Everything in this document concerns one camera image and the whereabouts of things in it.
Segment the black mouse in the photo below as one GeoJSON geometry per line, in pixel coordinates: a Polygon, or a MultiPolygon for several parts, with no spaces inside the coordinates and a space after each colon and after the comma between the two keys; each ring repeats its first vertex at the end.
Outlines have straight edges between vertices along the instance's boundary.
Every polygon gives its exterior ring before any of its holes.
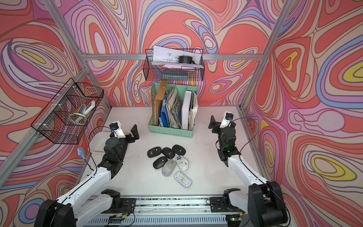
{"type": "Polygon", "coordinates": [[[165,157],[165,156],[162,156],[162,157],[159,157],[158,159],[156,159],[154,162],[153,162],[153,168],[154,169],[160,169],[162,168],[165,163],[168,161],[168,158],[165,157]]]}
{"type": "Polygon", "coordinates": [[[160,147],[154,147],[147,151],[147,156],[149,158],[155,158],[162,153],[162,149],[160,147]]]}
{"type": "Polygon", "coordinates": [[[172,151],[178,156],[184,156],[186,154],[186,149],[180,145],[174,145],[172,151]]]}
{"type": "Polygon", "coordinates": [[[164,147],[162,149],[162,154],[168,159],[173,159],[175,157],[175,152],[169,147],[164,147]]]}

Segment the black mouse front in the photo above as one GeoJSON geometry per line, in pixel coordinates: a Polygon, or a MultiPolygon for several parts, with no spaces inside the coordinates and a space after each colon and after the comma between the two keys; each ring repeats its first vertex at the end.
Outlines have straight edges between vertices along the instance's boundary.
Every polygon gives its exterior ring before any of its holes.
{"type": "Polygon", "coordinates": [[[154,169],[160,169],[162,168],[165,163],[168,161],[168,158],[165,157],[165,156],[162,156],[162,157],[159,157],[158,159],[156,159],[154,162],[153,162],[153,168],[154,169]]]}

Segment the grey mouse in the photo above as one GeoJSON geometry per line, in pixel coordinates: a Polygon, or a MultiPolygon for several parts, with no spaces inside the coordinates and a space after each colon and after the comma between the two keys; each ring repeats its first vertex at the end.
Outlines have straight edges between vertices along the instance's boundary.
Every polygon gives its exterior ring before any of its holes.
{"type": "Polygon", "coordinates": [[[173,173],[175,167],[176,167],[176,162],[173,159],[168,160],[162,168],[162,175],[170,176],[173,173]]]}

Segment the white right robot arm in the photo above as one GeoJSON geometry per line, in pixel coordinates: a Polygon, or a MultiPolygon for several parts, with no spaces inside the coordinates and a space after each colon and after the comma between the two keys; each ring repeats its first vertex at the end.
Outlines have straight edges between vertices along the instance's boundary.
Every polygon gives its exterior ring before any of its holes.
{"type": "Polygon", "coordinates": [[[237,188],[225,190],[222,202],[225,209],[238,208],[247,213],[255,227],[289,226],[291,214],[280,184],[262,177],[243,159],[242,151],[235,145],[235,126],[231,112],[225,112],[222,122],[211,116],[208,126],[218,135],[216,148],[220,160],[248,187],[247,195],[237,188]]]}

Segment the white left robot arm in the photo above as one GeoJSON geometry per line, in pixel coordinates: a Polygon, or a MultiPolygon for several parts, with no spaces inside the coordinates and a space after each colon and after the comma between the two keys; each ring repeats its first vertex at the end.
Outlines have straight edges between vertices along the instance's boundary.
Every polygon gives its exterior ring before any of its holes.
{"type": "Polygon", "coordinates": [[[105,142],[102,161],[95,170],[69,192],[55,200],[46,200],[38,210],[36,227],[83,227],[94,217],[109,209],[121,208],[120,193],[106,189],[87,200],[120,171],[130,143],[140,138],[137,125],[124,134],[119,122],[110,124],[112,131],[105,142]]]}

